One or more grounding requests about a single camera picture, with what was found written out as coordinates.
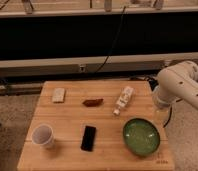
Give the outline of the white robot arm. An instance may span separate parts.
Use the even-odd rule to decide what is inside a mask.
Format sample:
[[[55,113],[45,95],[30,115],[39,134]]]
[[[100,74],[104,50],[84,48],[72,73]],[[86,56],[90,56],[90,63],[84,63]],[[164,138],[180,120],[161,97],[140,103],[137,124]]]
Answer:
[[[153,90],[154,104],[167,108],[181,98],[198,110],[198,65],[183,61],[162,69],[157,75],[158,85]]]

